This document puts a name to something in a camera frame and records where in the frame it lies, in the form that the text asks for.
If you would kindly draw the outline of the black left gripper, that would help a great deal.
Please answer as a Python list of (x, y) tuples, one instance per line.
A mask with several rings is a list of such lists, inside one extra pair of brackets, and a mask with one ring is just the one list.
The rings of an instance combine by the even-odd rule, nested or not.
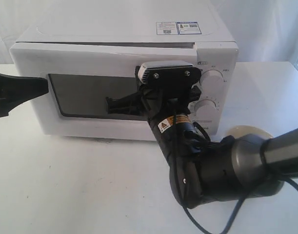
[(0, 117), (9, 116), (17, 106), (49, 92), (45, 78), (0, 74)]

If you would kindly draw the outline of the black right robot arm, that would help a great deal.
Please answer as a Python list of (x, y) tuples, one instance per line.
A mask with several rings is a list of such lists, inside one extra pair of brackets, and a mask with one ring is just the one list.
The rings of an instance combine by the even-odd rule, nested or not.
[(198, 87), (147, 87), (119, 99), (105, 99), (107, 112), (145, 116), (167, 161), (177, 202), (193, 209), (214, 201), (275, 195), (298, 177), (298, 128), (275, 138), (256, 134), (219, 142), (189, 117)]

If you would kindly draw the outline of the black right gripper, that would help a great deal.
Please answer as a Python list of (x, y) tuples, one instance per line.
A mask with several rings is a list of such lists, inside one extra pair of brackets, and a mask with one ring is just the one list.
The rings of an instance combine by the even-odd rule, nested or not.
[(196, 85), (167, 93), (163, 89), (150, 89), (146, 85), (138, 85), (137, 92), (122, 98), (106, 97), (106, 111), (109, 114), (136, 115), (154, 118), (161, 113), (190, 114), (188, 105), (199, 100), (201, 90)]

